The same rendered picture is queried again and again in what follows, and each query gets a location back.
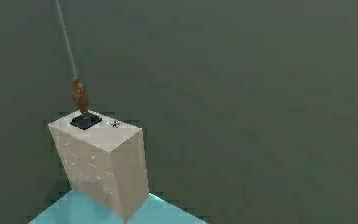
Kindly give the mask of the white chest of drawers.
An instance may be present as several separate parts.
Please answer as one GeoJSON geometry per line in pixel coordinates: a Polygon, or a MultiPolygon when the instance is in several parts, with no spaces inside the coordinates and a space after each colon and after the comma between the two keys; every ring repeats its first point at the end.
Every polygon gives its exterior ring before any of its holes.
{"type": "Polygon", "coordinates": [[[75,111],[48,124],[68,180],[74,189],[128,222],[149,195],[143,130],[100,115],[87,130],[70,124],[75,111]]]}

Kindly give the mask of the brown statue on black base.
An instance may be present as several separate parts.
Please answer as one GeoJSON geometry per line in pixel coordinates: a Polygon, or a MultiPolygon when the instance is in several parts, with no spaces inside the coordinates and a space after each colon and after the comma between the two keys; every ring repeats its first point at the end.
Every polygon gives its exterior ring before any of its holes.
{"type": "Polygon", "coordinates": [[[80,82],[77,77],[73,78],[73,100],[80,111],[80,115],[74,117],[70,124],[82,129],[87,130],[92,126],[100,123],[102,118],[98,115],[92,114],[88,111],[88,96],[84,85],[80,82]]]}

